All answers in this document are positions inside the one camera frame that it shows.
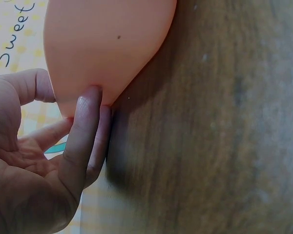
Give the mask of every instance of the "teal fabric edge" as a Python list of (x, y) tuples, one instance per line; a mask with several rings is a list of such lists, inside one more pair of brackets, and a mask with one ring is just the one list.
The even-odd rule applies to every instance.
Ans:
[(54, 145), (52, 146), (50, 149), (48, 149), (46, 152), (44, 152), (45, 154), (55, 154), (55, 153), (60, 153), (62, 151), (64, 151), (66, 146), (66, 142), (62, 143), (62, 144), (58, 144), (58, 145)]

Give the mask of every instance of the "orange silicone object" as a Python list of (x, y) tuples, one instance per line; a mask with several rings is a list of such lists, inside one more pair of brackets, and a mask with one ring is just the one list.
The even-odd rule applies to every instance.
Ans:
[(61, 114), (89, 85), (111, 105), (162, 45), (177, 0), (50, 0), (44, 52)]

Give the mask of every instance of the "blurry brown surface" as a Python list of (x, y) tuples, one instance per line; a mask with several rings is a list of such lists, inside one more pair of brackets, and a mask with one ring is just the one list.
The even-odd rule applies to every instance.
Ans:
[(293, 234), (293, 0), (180, 0), (114, 108), (106, 233)]

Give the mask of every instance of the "palm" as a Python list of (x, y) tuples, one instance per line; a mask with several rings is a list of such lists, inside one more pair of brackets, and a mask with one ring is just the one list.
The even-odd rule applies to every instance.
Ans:
[[(108, 114), (105, 111), (104, 121), (100, 118), (101, 126), (96, 136), (101, 139), (100, 144), (92, 143), (91, 148), (83, 146), (74, 149), (76, 140), (68, 139), (69, 153), (48, 160), (44, 152), (67, 135), (73, 123), (65, 119), (18, 139), (21, 105), (34, 98), (54, 101), (45, 72), (41, 80), (35, 79), (34, 94), (18, 90), (20, 81), (22, 79), (16, 85), (15, 79), (0, 78), (0, 230), (7, 233), (53, 233), (69, 223), (79, 204), (81, 191), (96, 179), (101, 169), (105, 150), (102, 139), (107, 136)], [(93, 135), (96, 134), (92, 131), (85, 140), (88, 145), (94, 141)], [(71, 156), (76, 153), (88, 154), (88, 158), (80, 162)]]

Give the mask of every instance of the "hand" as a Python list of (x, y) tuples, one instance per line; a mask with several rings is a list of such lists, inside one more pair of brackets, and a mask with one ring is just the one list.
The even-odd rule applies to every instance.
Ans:
[[(105, 159), (111, 113), (105, 106), (100, 110), (100, 88), (79, 98), (74, 120), (18, 139), (21, 105), (34, 99), (55, 101), (45, 70), (0, 76), (0, 234), (63, 229)], [(44, 152), (68, 133), (64, 153), (47, 160)]]

